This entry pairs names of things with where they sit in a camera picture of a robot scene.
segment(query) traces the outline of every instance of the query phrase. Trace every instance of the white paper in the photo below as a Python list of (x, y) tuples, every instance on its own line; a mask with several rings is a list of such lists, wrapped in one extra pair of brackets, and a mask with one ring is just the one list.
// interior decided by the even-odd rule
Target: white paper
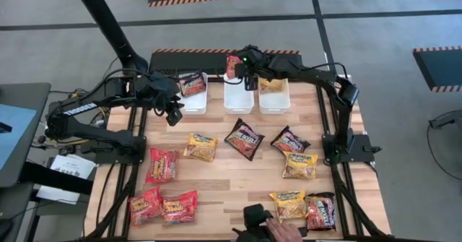
[[(57, 155), (53, 164), (51, 164), (51, 169), (87, 179), (95, 166), (96, 164), (94, 162), (77, 155), (68, 155), (67, 157)], [(50, 200), (64, 199), (65, 201), (61, 202), (67, 204), (76, 204), (77, 200), (79, 200), (79, 195), (80, 194), (75, 192), (64, 191), (48, 186), (41, 186), (37, 193), (37, 197), (39, 198)]]

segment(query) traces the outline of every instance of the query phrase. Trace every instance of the ramen packet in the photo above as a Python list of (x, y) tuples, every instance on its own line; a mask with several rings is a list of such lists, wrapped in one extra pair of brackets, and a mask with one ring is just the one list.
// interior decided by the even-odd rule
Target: ramen packet
[(282, 178), (314, 179), (316, 177), (316, 160), (318, 155), (308, 155), (301, 152), (284, 152), (286, 168)]
[(146, 183), (162, 183), (175, 179), (178, 150), (151, 148), (151, 164), (146, 174)]
[(183, 153), (184, 156), (211, 162), (215, 156), (217, 138), (205, 137), (200, 134), (189, 134), (189, 143)]
[(284, 127), (281, 133), (271, 141), (271, 146), (278, 149), (282, 154), (284, 152), (304, 152), (310, 145), (307, 140), (296, 136), (289, 126)]
[(180, 196), (162, 197), (164, 225), (194, 222), (197, 207), (197, 191)]
[(334, 194), (323, 192), (305, 197), (308, 206), (306, 225), (308, 230), (331, 230), (335, 227)]
[(273, 79), (268, 81), (264, 78), (258, 78), (258, 84), (260, 85), (261, 93), (273, 93), (284, 91), (284, 80)]
[(284, 220), (306, 217), (306, 203), (303, 200), (305, 191), (286, 191), (269, 194), (276, 205), (276, 216), (279, 223)]
[(128, 199), (130, 220), (133, 226), (150, 221), (161, 214), (160, 187), (145, 191), (141, 196)]
[(235, 67), (236, 67), (236, 64), (241, 64), (241, 63), (242, 61), (237, 56), (228, 55), (226, 57), (226, 76), (228, 77), (228, 79), (236, 78)]
[(234, 147), (249, 161), (252, 161), (264, 137), (264, 135), (252, 130), (249, 125), (239, 118), (231, 133), (225, 138), (225, 142)]
[(180, 90), (183, 97), (189, 97), (206, 91), (206, 82), (201, 72), (180, 78)]

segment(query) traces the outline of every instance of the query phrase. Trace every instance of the yellow noodle package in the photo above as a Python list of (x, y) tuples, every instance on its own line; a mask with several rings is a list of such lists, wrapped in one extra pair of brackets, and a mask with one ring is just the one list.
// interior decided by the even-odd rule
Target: yellow noodle package
[(260, 92), (282, 92), (284, 91), (284, 81), (280, 79), (273, 79), (271, 82), (264, 78), (259, 78)]
[(301, 152), (284, 152), (286, 168), (282, 178), (314, 179), (316, 177), (316, 160), (318, 155), (308, 155)]
[(215, 156), (217, 138), (204, 137), (200, 134), (189, 134), (189, 143), (185, 148), (184, 156), (211, 162)]
[(276, 215), (279, 223), (283, 220), (306, 217), (306, 203), (303, 200), (305, 191), (286, 191), (269, 194), (276, 205)]

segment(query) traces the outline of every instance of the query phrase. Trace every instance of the paper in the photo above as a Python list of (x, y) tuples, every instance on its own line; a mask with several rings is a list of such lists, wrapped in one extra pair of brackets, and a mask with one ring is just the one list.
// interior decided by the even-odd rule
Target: paper
[(0, 122), (11, 126), (10, 133), (0, 134), (0, 170), (13, 152), (37, 111), (0, 104)]
[[(96, 164), (94, 162), (77, 155), (57, 155), (51, 164), (51, 169), (87, 179), (95, 166)], [(37, 193), (37, 197), (39, 198), (50, 200), (64, 199), (65, 201), (61, 202), (67, 204), (76, 204), (76, 201), (79, 200), (79, 195), (80, 194), (75, 192), (64, 191), (48, 186), (41, 186)]]

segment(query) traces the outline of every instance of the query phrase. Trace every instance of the dark red noodle package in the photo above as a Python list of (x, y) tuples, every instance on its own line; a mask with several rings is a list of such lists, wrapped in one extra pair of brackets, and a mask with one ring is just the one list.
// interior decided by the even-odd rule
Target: dark red noodle package
[(334, 194), (323, 192), (305, 197), (308, 206), (308, 230), (335, 230)]
[(236, 78), (235, 67), (236, 67), (236, 64), (241, 64), (241, 63), (242, 61), (237, 56), (228, 55), (226, 57), (226, 76), (228, 77), (228, 79)]
[(252, 130), (249, 125), (239, 118), (231, 134), (228, 134), (225, 138), (225, 142), (231, 144), (232, 147), (251, 161), (264, 137), (264, 135)]
[(281, 133), (271, 142), (271, 146), (278, 149), (282, 154), (284, 152), (304, 152), (310, 145), (308, 141), (292, 133), (289, 126), (284, 127)]
[(197, 191), (180, 196), (162, 197), (164, 225), (194, 222), (197, 207)]
[(147, 183), (162, 183), (175, 179), (175, 164), (178, 151), (151, 148), (151, 164), (146, 174)]
[(141, 196), (128, 199), (130, 206), (131, 224), (140, 225), (159, 216), (161, 213), (160, 187), (145, 191)]
[(188, 75), (185, 79), (180, 79), (181, 95), (189, 97), (206, 91), (206, 82), (201, 72)]

